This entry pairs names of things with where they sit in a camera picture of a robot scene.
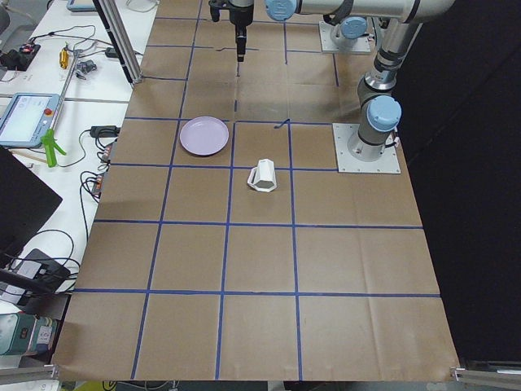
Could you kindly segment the black gripper holding side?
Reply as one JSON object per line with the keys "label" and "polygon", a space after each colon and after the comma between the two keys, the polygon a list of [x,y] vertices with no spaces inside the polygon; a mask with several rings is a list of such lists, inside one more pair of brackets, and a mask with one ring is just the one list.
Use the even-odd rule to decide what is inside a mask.
{"label": "black gripper holding side", "polygon": [[221,11],[230,13],[230,22],[235,25],[237,61],[243,62],[247,46],[247,26],[253,21],[254,1],[209,0],[208,5],[213,22],[220,20]]}

